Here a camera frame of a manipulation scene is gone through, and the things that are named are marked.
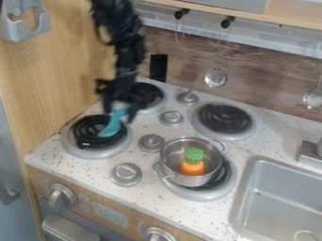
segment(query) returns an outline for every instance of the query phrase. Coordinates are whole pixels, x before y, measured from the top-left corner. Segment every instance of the wooden side panel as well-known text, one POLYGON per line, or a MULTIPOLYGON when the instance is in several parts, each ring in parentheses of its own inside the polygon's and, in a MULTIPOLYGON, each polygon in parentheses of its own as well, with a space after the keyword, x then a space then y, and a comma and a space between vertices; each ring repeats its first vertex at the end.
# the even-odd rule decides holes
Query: wooden side panel
MULTIPOLYGON (((23 157, 97 100, 95 78, 113 78, 115 72, 114 49, 96 40, 89 1, 44 2, 51 32, 20 43, 0 40, 0 95, 39 230, 23 157)), ((30 25, 31 18, 31 11, 23 16, 30 25)))
POLYGON ((148 215, 145 215, 143 213, 140 213, 139 211, 132 209, 128 206, 125 206, 123 204, 120 204, 116 201, 113 201, 111 199, 105 198, 103 196, 100 196, 90 190, 87 190, 83 187, 80 187, 78 185, 75 185, 71 182, 68 182, 64 179, 58 178, 52 174, 49 174, 45 171, 42 171, 40 169, 35 169, 33 167, 28 166, 28 172, 30 174, 32 185, 37 193, 37 195, 42 196, 46 199, 49 199, 49 191, 46 189, 46 183, 52 184, 52 183, 61 183, 66 186, 68 186, 74 193, 79 197, 79 194, 85 195, 89 198, 88 201, 84 201, 83 199, 78 199, 78 204, 76 207, 74 207, 72 210, 84 217, 88 217, 96 222, 99 222, 106 227, 118 232, 122 233, 124 235, 127 235, 135 240, 141 240, 144 241, 145 239, 142 236, 142 233, 139 230, 142 230, 138 227, 139 223, 142 223, 142 221, 145 223, 143 227, 143 232, 145 229, 149 227, 160 227, 163 228, 173 235, 175 235, 179 241, 201 241, 198 237, 186 233, 182 230, 179 230, 163 221, 160 221, 154 217, 150 217, 148 215), (93 212, 93 203, 99 203, 101 205, 107 206, 108 208, 111 208, 115 211, 118 211, 127 217, 129 217, 129 226, 128 228, 123 228, 120 225, 116 225, 113 222, 99 217, 94 214, 93 212), (90 212, 85 212, 84 208, 82 208, 82 205, 86 205, 89 207, 90 212))

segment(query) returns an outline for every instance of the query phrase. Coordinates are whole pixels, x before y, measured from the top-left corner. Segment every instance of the metal pot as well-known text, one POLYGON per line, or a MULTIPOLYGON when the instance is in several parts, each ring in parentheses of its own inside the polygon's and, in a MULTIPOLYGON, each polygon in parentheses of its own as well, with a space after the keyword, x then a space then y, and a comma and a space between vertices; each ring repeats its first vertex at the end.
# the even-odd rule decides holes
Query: metal pot
POLYGON ((167 178, 177 185, 196 187, 207 184, 220 170, 222 165, 221 152, 213 143, 198 137, 177 137, 169 140, 161 149, 161 161, 153 166, 154 172, 161 178, 167 178), (182 160, 185 159, 185 148, 197 147, 204 151, 205 172, 200 176, 187 176, 180 173, 182 160))

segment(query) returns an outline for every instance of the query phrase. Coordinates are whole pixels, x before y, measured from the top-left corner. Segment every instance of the stove burner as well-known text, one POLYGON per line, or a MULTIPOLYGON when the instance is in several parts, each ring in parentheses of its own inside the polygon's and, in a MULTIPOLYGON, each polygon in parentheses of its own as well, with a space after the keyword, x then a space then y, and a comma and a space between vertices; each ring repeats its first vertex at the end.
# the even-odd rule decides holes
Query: stove burner
POLYGON ((125 125, 121 124, 119 132, 112 137, 98 137, 98 134, 106 127, 109 117, 104 115, 86 116, 72 125, 72 131, 76 144, 80 149, 109 148, 123 140, 127 135, 125 125))
POLYGON ((217 175, 215 175, 214 178, 208 184, 203 186, 198 186, 198 187, 187 187, 187 188, 190 190, 198 191, 198 190, 206 190, 209 188, 220 186, 227 179, 229 179, 231 175, 232 175, 231 165, 227 160, 223 159, 223 163, 220 170, 218 171, 217 175))
POLYGON ((135 83, 131 89, 131 96, 133 99, 142 103, 143 106, 149 108, 158 104, 165 97, 163 91, 152 84, 148 83, 135 83))
POLYGON ((222 134, 243 133, 252 125, 249 114, 228 105, 207 104, 200 109, 198 119, 212 131, 222 134))

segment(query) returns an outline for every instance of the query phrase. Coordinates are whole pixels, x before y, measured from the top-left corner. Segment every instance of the white countertop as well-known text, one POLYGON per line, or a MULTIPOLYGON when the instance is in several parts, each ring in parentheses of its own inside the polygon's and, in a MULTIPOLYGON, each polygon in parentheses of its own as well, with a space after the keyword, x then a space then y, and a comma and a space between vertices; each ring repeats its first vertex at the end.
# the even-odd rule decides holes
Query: white countertop
MULTIPOLYGON (((62 149, 60 134, 56 134, 27 155, 26 163, 161 219, 205 240, 233 241, 242 240, 228 222, 233 195, 238 184, 231 194, 218 201, 201 203, 179 198, 167 191, 153 173, 152 166, 157 162, 158 154, 143 153, 137 147, 139 138, 146 134, 158 134, 166 139, 179 136, 203 137, 189 122, 189 117, 198 106, 211 102, 224 102, 244 108, 256 118, 257 134, 254 138, 242 142, 224 143, 225 154, 231 158, 237 168, 237 182, 239 182, 243 168, 254 155, 267 156, 301 166, 296 162, 296 153, 302 140, 317 142, 322 137, 320 122, 292 117, 197 91, 201 98, 198 105, 178 104, 175 96, 185 90, 184 88, 152 80, 143 81, 153 83, 167 92, 169 103, 163 111, 180 111, 185 116, 185 123, 182 126, 175 128, 164 126, 158 120, 158 114, 149 117, 138 116, 131 124, 134 141, 130 148, 117 157, 103 161, 88 161, 72 157, 62 149), (143 180, 139 185, 124 188, 114 185, 109 180, 111 170, 124 162, 135 163, 142 168, 143 180)), ((102 113, 99 103, 89 108, 84 115, 97 113, 102 113)))

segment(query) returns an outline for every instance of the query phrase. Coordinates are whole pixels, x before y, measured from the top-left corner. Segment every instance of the sink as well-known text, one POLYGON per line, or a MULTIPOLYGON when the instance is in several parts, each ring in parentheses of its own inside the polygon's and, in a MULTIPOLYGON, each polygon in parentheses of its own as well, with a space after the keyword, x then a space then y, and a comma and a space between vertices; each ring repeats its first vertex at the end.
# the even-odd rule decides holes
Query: sink
POLYGON ((322 175, 264 157, 251 159, 230 223, 254 241, 322 241, 322 175))

